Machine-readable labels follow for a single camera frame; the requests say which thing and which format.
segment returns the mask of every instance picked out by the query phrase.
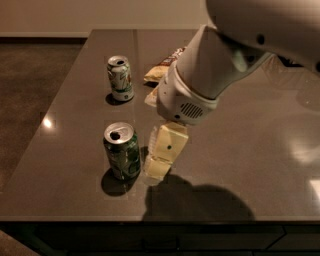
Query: soda can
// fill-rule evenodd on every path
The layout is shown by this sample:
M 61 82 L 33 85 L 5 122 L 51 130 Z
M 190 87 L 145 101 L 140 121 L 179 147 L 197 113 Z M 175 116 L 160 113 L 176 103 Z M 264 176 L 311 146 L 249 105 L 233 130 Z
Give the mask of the soda can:
M 113 98 L 118 101 L 131 100 L 134 92 L 128 59 L 125 56 L 113 56 L 108 60 L 107 69 Z
M 118 122 L 107 127 L 103 144 L 110 167 L 119 180 L 130 180 L 140 173 L 138 137 L 130 124 Z

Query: white robotic arm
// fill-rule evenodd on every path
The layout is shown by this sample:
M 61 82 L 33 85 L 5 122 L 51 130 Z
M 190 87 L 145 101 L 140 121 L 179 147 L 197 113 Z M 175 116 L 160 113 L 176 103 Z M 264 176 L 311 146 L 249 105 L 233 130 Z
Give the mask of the white robotic arm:
M 202 26 L 159 83 L 158 113 L 195 125 L 228 85 L 271 53 L 320 74 L 320 1 L 207 0 L 214 26 Z

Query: white wall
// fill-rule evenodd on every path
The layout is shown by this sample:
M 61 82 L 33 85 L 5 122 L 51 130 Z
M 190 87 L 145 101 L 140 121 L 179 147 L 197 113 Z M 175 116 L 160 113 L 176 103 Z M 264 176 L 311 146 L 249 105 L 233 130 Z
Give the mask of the white wall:
M 198 28 L 204 0 L 1 0 L 0 36 L 88 36 L 94 28 Z

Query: can top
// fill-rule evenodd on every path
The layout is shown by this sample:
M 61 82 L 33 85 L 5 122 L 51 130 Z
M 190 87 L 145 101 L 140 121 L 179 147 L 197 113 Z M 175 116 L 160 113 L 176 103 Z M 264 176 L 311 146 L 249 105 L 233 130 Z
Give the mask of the can top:
M 127 64 L 128 62 L 129 61 L 128 61 L 127 57 L 122 56 L 122 55 L 113 56 L 108 60 L 108 64 L 113 67 L 123 66 L 123 65 Z
M 104 138 L 111 144 L 122 144 L 131 140 L 134 129 L 130 124 L 113 123 L 104 131 Z

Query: ventilation grille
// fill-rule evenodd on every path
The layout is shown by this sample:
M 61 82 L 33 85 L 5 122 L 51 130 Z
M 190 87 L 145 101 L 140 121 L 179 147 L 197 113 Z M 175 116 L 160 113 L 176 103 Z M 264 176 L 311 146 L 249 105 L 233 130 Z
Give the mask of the ventilation grille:
M 198 118 L 198 117 L 202 116 L 202 114 L 203 114 L 203 111 L 201 108 L 199 108 L 191 103 L 182 104 L 181 105 L 181 112 L 190 118 Z

